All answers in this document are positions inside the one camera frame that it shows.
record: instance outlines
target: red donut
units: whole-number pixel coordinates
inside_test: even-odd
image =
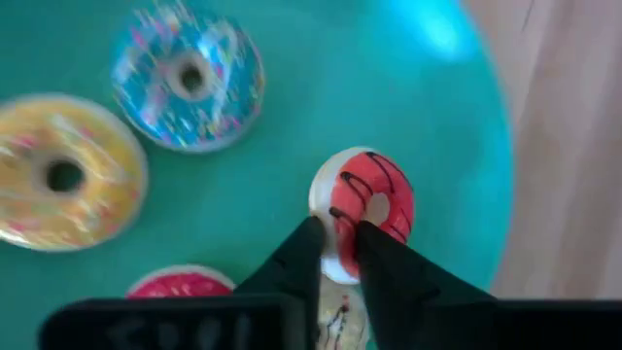
[[[178,265],[150,273],[138,281],[128,298],[217,297],[230,294],[235,285],[212,268]]]
[[[319,193],[326,190],[329,190],[329,205],[328,196]],[[329,159],[314,179],[309,196],[311,211],[327,225],[328,235],[335,236],[324,260],[329,259],[331,249],[336,249],[340,264],[352,277],[348,279],[342,273],[328,271],[333,267],[323,262],[324,273],[336,282],[358,282],[359,265],[354,259],[355,227],[370,214],[378,216],[379,207],[371,208],[373,196],[385,197],[380,207],[384,206],[388,213],[380,214],[383,218],[375,218],[375,222],[370,221],[405,244],[414,220],[414,195],[405,174],[394,162],[370,149],[349,149]]]

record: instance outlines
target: yellow donut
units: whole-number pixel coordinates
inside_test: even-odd
[[[59,162],[82,171],[75,189],[49,186]],[[103,107],[44,94],[0,108],[0,238],[46,251],[95,245],[136,216],[146,187],[140,145]]]

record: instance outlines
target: teal surface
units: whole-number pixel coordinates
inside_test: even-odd
[[[120,115],[113,47],[140,5],[2,1],[0,98],[59,90]],[[235,16],[262,54],[267,85],[255,127],[204,156],[140,138],[149,194],[136,224],[110,242],[70,254],[0,243],[1,349],[34,349],[38,326],[58,306],[122,296],[159,267],[203,263],[242,281],[307,215],[320,165],[357,145],[393,158],[410,178],[410,246],[476,286],[491,283],[510,213],[510,140],[492,66],[457,3],[226,0],[213,8]]]

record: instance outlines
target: donut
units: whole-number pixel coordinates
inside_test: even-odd
[[[182,152],[222,149],[255,120],[263,67],[231,18],[181,2],[136,11],[114,64],[115,98],[132,124]]]
[[[235,284],[219,271],[200,265],[169,266],[143,277],[128,298],[217,297],[233,292]]]
[[[322,278],[318,329],[317,349],[363,350],[369,341],[369,320],[361,296]]]
[[[105,241],[138,214],[143,151],[103,107],[51,93],[0,107],[0,238],[72,251]]]
[[[355,147],[331,157],[309,191],[309,208],[326,227],[322,271],[337,283],[359,283],[355,228],[368,220],[406,244],[414,220],[414,194],[404,172],[372,149]]]

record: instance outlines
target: blue donut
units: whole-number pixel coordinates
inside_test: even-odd
[[[113,68],[115,97],[129,120],[166,148],[228,146],[259,114],[259,53],[230,18],[181,3],[136,12]]]

